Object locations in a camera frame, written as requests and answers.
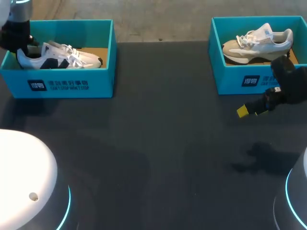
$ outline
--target black table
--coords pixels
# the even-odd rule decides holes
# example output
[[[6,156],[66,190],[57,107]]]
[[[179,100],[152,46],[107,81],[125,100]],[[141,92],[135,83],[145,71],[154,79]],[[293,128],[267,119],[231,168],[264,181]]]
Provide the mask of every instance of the black table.
[[[119,44],[113,99],[17,101],[1,80],[1,128],[49,146],[81,230],[275,229],[307,104],[239,119],[259,95],[219,96],[207,45]]]

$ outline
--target shoe box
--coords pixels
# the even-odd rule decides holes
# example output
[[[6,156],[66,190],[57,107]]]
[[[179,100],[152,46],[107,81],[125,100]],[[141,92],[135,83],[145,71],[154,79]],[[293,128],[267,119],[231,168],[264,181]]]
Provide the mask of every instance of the shoe box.
[[[96,54],[99,69],[21,69],[16,55],[7,52],[0,67],[15,98],[110,98],[117,44],[112,20],[31,21],[31,35],[39,43],[55,41]]]
[[[247,65],[236,65],[225,60],[222,45],[269,23],[273,31],[288,28],[294,41],[290,60],[295,67],[307,67],[307,24],[301,16],[223,17],[212,18],[208,52],[219,94],[254,94],[278,86],[270,62],[256,58]]]

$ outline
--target sneaker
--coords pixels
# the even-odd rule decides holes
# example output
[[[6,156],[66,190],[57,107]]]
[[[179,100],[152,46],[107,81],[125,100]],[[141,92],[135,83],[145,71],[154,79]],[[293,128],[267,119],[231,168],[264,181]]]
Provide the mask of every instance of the sneaker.
[[[254,58],[264,58],[272,61],[286,55],[293,43],[293,32],[273,32],[270,25],[265,23],[255,31],[249,31],[245,36],[237,36],[223,45],[223,54],[228,59],[247,64]]]
[[[55,42],[28,46],[28,50],[27,55],[17,50],[17,60],[24,69],[94,69],[102,65],[102,59],[94,54]]]

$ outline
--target gray floor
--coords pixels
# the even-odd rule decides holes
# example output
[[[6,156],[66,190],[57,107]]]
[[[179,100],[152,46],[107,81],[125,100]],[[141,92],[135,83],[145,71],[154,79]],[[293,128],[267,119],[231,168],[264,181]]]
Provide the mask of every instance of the gray floor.
[[[306,0],[34,0],[33,19],[113,19],[118,42],[207,40],[217,16],[302,15]]]

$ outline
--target printed logo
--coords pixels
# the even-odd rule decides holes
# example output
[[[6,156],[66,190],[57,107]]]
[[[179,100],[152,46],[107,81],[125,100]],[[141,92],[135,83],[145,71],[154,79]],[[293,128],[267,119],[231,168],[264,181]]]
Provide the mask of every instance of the printed logo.
[[[47,91],[43,80],[28,80],[28,84],[32,91]]]
[[[257,86],[260,75],[246,75],[242,82],[242,87]]]

